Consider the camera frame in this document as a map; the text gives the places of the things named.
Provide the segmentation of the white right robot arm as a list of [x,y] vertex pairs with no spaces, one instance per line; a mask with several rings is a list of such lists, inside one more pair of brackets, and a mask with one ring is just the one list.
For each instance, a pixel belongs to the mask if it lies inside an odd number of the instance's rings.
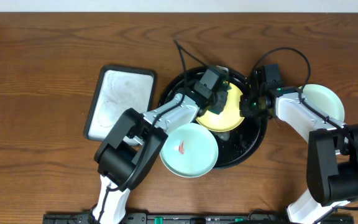
[[358,200],[358,124],[330,117],[301,88],[285,86],[276,64],[253,69],[249,82],[241,116],[278,118],[308,143],[308,188],[287,207],[289,221],[321,223],[339,209],[358,209],[349,206]]

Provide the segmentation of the yellow plate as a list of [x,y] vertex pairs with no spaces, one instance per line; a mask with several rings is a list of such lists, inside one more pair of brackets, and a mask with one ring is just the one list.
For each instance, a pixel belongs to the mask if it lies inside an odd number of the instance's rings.
[[196,121],[207,128],[210,131],[214,132],[226,132],[230,131],[238,125],[240,125],[244,117],[240,116],[239,102],[240,97],[242,96],[242,91],[235,86],[235,84],[230,84],[230,89],[228,90],[228,96],[226,105],[223,111],[219,114],[214,114],[210,111],[205,112],[204,115],[196,118]]

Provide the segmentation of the large mint green plate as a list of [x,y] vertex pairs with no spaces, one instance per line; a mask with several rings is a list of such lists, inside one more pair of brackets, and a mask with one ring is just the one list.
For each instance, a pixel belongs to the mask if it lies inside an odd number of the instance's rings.
[[307,100],[331,118],[344,121],[345,111],[343,103],[337,94],[329,88],[317,84],[307,84],[303,89],[303,94]]

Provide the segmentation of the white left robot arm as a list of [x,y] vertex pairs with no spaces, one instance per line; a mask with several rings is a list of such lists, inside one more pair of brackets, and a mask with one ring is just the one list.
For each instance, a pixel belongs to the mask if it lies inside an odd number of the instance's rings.
[[154,110],[125,110],[94,156],[101,191],[91,212],[93,221],[119,223],[130,192],[157,158],[183,177],[209,172],[218,160],[218,144],[207,128],[194,121],[210,108],[222,112],[229,89],[227,81],[192,80]]

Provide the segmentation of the small mint green plate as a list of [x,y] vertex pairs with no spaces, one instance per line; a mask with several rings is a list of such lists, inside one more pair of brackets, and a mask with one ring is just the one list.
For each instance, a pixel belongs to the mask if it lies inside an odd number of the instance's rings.
[[188,123],[172,131],[160,158],[172,173],[185,178],[200,177],[216,164],[219,155],[217,140],[205,127]]

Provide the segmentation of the green and yellow sponge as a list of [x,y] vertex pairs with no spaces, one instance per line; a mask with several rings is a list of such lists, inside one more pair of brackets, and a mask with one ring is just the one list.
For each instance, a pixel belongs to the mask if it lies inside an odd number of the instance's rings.
[[226,105],[228,98],[228,91],[231,89],[229,82],[223,82],[216,91],[213,92],[213,99],[209,111],[214,114],[220,114]]

